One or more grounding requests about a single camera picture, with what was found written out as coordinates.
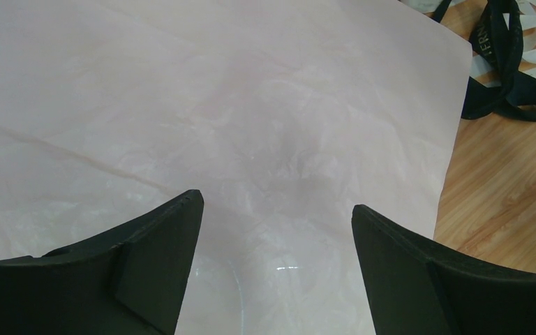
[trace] wrinkled white paper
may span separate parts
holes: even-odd
[[[432,237],[470,59],[397,1],[0,1],[0,259],[197,188],[178,334],[373,334],[352,208]]]

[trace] wood grain surface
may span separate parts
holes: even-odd
[[[442,24],[467,38],[485,4],[460,3]],[[438,214],[436,241],[536,272],[536,123],[495,114],[461,120]]]

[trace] black ribbon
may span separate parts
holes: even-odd
[[[432,15],[440,22],[451,0],[442,0]],[[507,26],[504,14],[509,13]],[[523,29],[516,0],[488,0],[470,34],[472,49],[498,72],[499,87],[485,87],[470,77],[463,119],[479,119],[496,112],[511,119],[536,122],[536,78],[519,71],[523,56]]]

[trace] wooden table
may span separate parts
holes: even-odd
[[[450,8],[442,23],[467,38],[485,0]],[[521,64],[521,70],[534,65]],[[461,120],[435,240],[506,267],[536,271],[536,124],[492,114]]]

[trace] black plastic part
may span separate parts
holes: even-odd
[[[364,205],[352,230],[377,335],[536,334],[536,274],[464,255]]]
[[[0,335],[173,334],[204,202],[188,191],[41,258],[0,261]]]

